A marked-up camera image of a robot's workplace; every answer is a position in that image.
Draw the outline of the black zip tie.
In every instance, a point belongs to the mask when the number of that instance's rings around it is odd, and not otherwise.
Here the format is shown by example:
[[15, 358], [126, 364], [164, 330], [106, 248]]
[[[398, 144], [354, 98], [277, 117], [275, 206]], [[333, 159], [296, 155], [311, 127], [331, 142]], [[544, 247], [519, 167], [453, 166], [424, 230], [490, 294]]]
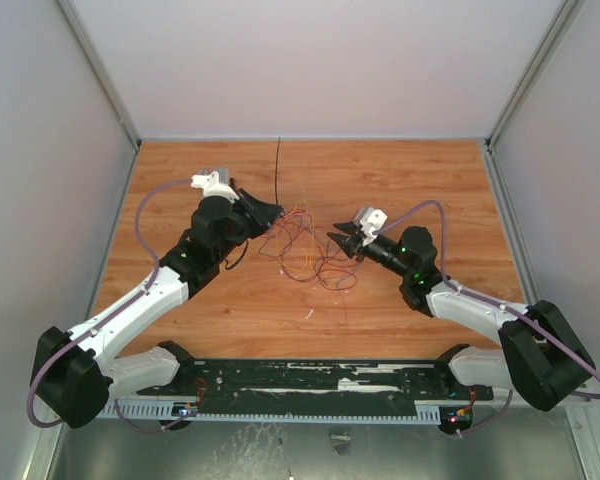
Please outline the black zip tie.
[[274, 163], [274, 200], [276, 204], [280, 204], [279, 202], [279, 159], [280, 159], [280, 149], [281, 149], [281, 137], [277, 138], [276, 142], [276, 155], [275, 155], [275, 163]]

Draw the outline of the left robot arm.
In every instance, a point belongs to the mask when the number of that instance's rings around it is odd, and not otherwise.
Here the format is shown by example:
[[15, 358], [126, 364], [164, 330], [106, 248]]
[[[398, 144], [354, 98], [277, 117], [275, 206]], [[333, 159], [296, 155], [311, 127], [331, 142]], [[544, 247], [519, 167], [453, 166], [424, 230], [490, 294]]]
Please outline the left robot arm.
[[108, 403], [150, 387], [188, 392], [195, 371], [190, 355], [167, 341], [142, 354], [120, 352], [169, 311], [197, 295], [220, 273], [227, 257], [268, 232], [283, 208], [245, 190], [207, 194], [175, 246], [153, 259], [149, 275], [98, 315], [62, 331], [51, 327], [38, 339], [27, 396], [29, 421], [45, 427], [34, 412], [40, 399], [58, 423], [80, 428]]

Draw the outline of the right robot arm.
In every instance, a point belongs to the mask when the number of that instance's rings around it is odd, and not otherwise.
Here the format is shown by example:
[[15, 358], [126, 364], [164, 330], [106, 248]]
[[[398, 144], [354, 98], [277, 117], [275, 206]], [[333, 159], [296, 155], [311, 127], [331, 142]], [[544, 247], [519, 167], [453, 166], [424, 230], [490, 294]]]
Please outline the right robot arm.
[[467, 366], [474, 352], [462, 348], [433, 374], [436, 391], [456, 398], [469, 386], [515, 390], [532, 407], [549, 411], [592, 376], [595, 364], [558, 306], [509, 303], [475, 293], [437, 268], [430, 232], [406, 228], [397, 241], [366, 236], [355, 222], [329, 232], [350, 259], [369, 259], [401, 277], [399, 291], [414, 311], [460, 324], [497, 343], [482, 366]]

